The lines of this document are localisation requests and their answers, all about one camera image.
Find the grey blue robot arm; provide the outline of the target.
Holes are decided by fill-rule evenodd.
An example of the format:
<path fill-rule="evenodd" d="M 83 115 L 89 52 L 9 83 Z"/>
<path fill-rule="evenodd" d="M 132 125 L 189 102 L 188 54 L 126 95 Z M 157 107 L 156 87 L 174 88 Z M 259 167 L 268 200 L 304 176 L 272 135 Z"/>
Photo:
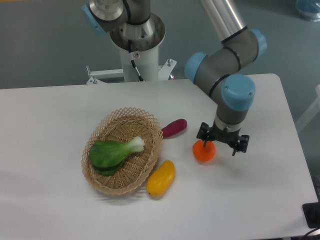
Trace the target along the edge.
<path fill-rule="evenodd" d="M 266 38 L 247 28 L 232 0 L 203 0 L 201 5 L 222 48 L 212 55 L 197 52 L 184 67 L 186 77 L 217 104 L 213 124 L 202 123 L 197 138 L 204 144 L 225 143 L 234 153 L 244 153 L 250 137 L 240 135 L 240 130 L 256 87 L 240 70 L 266 51 Z M 159 46 L 165 25 L 151 12 L 148 0 L 90 0 L 82 12 L 96 34 L 109 34 L 119 49 L 126 82 L 160 79 Z"/>

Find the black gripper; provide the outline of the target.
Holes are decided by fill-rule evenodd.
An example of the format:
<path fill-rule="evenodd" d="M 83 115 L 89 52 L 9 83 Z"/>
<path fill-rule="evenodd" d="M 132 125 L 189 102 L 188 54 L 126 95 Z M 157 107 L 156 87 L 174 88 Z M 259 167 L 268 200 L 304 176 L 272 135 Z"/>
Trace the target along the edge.
<path fill-rule="evenodd" d="M 207 123 L 202 122 L 196 138 L 203 142 L 203 147 L 207 146 L 207 142 L 218 141 L 229 145 L 232 149 L 232 156 L 236 153 L 246 153 L 250 136 L 239 135 L 240 129 L 229 132 L 227 128 L 224 130 L 219 129 L 215 124 L 210 127 Z"/>

